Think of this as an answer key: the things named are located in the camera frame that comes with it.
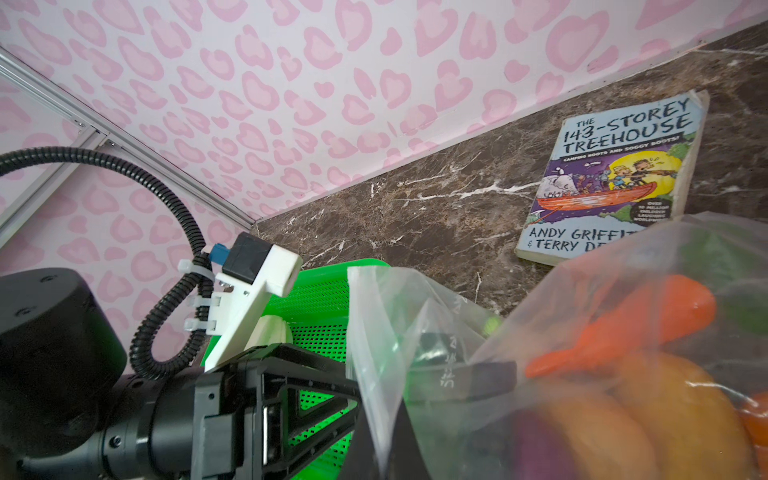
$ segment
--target cable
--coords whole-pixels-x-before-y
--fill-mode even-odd
[[[52,163],[102,167],[137,181],[142,187],[159,198],[179,221],[192,247],[193,263],[210,269],[208,254],[202,251],[203,247],[205,247],[205,239],[190,211],[170,188],[154,175],[137,165],[110,154],[103,154],[84,148],[38,147],[0,155],[0,177],[20,168]],[[189,366],[198,352],[200,352],[205,332],[203,330],[196,330],[191,333],[187,343],[174,358],[165,362],[158,362],[152,356],[152,343],[155,336],[157,336],[157,331],[160,330],[160,327],[176,307],[192,293],[194,287],[197,287],[197,292],[204,298],[210,298],[214,291],[214,284],[210,279],[197,273],[186,273],[157,302],[157,305],[152,308],[141,322],[141,325],[139,325],[133,340],[131,340],[129,352],[131,367],[139,376],[152,380],[169,378]],[[208,306],[200,306],[197,308],[195,316],[199,320],[205,321],[208,318],[208,310]]]

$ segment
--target plastic basket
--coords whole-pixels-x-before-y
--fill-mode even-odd
[[[285,298],[273,296],[264,309],[264,315],[283,317],[291,328],[294,345],[345,362],[346,324],[349,322],[349,284],[346,281],[346,269],[350,266],[366,265],[389,266],[381,260],[365,259],[304,270],[296,278],[290,295]],[[215,336],[210,340],[203,362],[218,338]],[[301,392],[301,408],[308,409],[329,397],[314,392]],[[346,410],[299,434],[291,439],[291,444],[295,445],[308,439],[344,413]],[[333,480],[338,477],[351,436],[352,434],[349,434],[339,440],[294,478]]]

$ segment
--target metal frame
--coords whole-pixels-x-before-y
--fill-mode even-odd
[[[92,127],[97,132],[108,136],[110,145],[121,147],[130,153],[142,168],[172,186],[178,187],[195,201],[208,206],[243,228],[250,229],[253,226],[254,220],[245,212],[216,195],[211,189],[164,159],[147,145],[83,104],[74,95],[32,70],[4,48],[0,48],[0,75],[65,118],[72,119],[80,127]]]
[[[71,146],[95,150],[106,140],[107,135],[96,131],[93,127],[86,127]],[[0,248],[16,235],[24,223],[79,166],[79,164],[52,164],[8,205],[8,208],[0,214]]]

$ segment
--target black circular badge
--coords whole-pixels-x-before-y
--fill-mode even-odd
[[[632,206],[629,217],[643,227],[666,220],[672,214],[672,201],[666,198],[646,198]]]

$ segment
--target transparent plastic bag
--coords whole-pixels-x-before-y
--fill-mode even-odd
[[[348,359],[382,472],[401,400],[435,480],[768,469],[763,223],[660,223],[563,262],[498,328],[414,270],[350,269],[349,285]]]

